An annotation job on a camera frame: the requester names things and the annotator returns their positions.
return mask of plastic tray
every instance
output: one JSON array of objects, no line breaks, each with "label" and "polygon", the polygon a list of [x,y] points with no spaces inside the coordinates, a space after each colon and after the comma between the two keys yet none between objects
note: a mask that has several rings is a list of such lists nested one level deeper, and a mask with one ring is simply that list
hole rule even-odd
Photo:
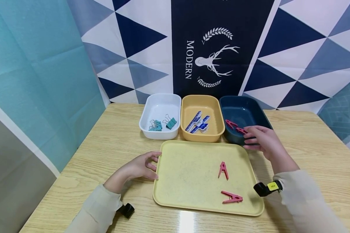
[{"label": "plastic tray", "polygon": [[[175,94],[153,94],[146,99],[143,114],[139,121],[139,127],[145,137],[150,139],[173,139],[178,135],[180,125],[181,98]],[[162,121],[165,115],[175,118],[177,123],[172,129],[166,127]],[[162,123],[162,131],[149,131],[151,120],[159,120]]]},{"label": "plastic tray", "polygon": [[261,125],[267,128],[272,128],[263,110],[258,102],[247,96],[223,96],[220,100],[222,114],[226,130],[224,137],[228,142],[245,145],[244,137],[236,130],[232,130],[226,124],[225,120],[230,120],[238,125],[239,128],[244,128],[251,125]]},{"label": "plastic tray", "polygon": [[[210,116],[209,129],[205,133],[185,131],[198,111],[202,111],[202,119]],[[223,123],[222,111],[217,98],[211,95],[187,95],[181,103],[181,125],[183,136],[188,141],[216,142],[226,129]]]},{"label": "plastic tray", "polygon": [[[234,144],[166,141],[161,146],[153,199],[163,206],[258,216],[263,199],[254,191],[257,183],[246,151]],[[226,163],[218,179],[221,162]],[[227,191],[243,197],[240,203],[222,204]]]}]

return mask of white container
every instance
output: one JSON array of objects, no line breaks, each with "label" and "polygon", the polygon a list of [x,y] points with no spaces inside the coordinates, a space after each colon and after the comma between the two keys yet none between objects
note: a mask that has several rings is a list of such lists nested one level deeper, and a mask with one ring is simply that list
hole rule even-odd
[{"label": "white container", "polygon": [[[145,137],[150,139],[173,139],[178,135],[180,126],[180,109],[181,98],[175,94],[153,94],[146,99],[143,114],[139,121],[139,127]],[[175,118],[177,123],[172,129],[166,127],[163,120],[166,120],[165,115],[168,114],[171,118]],[[149,131],[151,120],[159,120],[162,124],[162,131]]]}]

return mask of red clothespin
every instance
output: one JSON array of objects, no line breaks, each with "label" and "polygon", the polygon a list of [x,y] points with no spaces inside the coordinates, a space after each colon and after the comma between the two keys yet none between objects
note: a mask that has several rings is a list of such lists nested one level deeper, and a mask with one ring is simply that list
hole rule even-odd
[{"label": "red clothespin", "polygon": [[243,198],[239,195],[236,194],[232,194],[226,191],[222,191],[222,194],[228,195],[229,196],[229,200],[223,201],[222,204],[226,204],[226,203],[238,203],[240,201],[243,201]]},{"label": "red clothespin", "polygon": [[243,128],[236,127],[237,132],[241,133],[242,135],[246,135],[247,131],[244,130]]},{"label": "red clothespin", "polygon": [[221,163],[221,166],[220,166],[220,169],[219,169],[219,175],[218,175],[218,179],[219,177],[221,176],[221,173],[224,172],[224,174],[226,175],[226,178],[228,180],[228,172],[227,172],[227,167],[226,167],[226,163],[225,162],[222,162]]},{"label": "red clothespin", "polygon": [[235,127],[237,127],[237,124],[233,123],[230,120],[226,120],[226,123],[229,127],[231,127],[232,129],[235,129]]}]

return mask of yellow container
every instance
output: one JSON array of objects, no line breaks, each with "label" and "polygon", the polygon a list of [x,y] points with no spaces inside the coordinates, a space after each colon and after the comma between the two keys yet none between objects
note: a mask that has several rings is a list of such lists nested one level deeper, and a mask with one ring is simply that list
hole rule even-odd
[{"label": "yellow container", "polygon": [[[257,183],[249,157],[239,145],[168,140],[161,146],[153,199],[163,206],[258,216],[263,199],[253,186]],[[221,162],[229,179],[218,178]],[[226,191],[243,198],[240,203],[223,204]]]},{"label": "yellow container", "polygon": [[[206,133],[202,133],[199,130],[196,133],[185,131],[198,111],[202,111],[201,119],[205,116],[210,116],[210,119],[207,122],[209,124],[209,129]],[[219,101],[211,95],[185,96],[181,101],[180,119],[180,128],[183,132],[184,138],[188,141],[216,142],[226,129]]]}]

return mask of antler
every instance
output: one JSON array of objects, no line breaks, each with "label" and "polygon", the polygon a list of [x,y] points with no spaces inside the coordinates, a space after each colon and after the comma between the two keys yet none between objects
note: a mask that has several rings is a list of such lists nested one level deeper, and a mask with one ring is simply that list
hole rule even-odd
[{"label": "antler", "polygon": [[[236,49],[239,49],[240,47],[237,47],[237,46],[227,47],[227,46],[229,46],[229,44],[227,44],[226,46],[222,47],[222,49],[220,49],[218,52],[216,52],[216,53],[214,53],[214,54],[210,54],[209,58],[211,58],[212,60],[220,59],[220,58],[216,58],[216,57],[217,57],[222,51],[228,50],[228,49],[230,49],[230,50],[232,50],[232,51],[234,51],[234,52],[239,53]],[[231,71],[229,71],[229,72],[227,72],[227,73],[219,73],[219,72],[215,69],[214,66],[218,66],[218,65],[216,65],[216,64],[211,64],[211,66],[209,65],[209,66],[207,66],[207,68],[208,68],[208,69],[211,68],[211,70],[214,71],[214,73],[215,73],[218,77],[221,77],[221,75],[223,75],[223,76],[230,76],[230,75],[232,75],[232,74],[229,74],[229,73],[231,73],[233,70],[231,70]]]}]

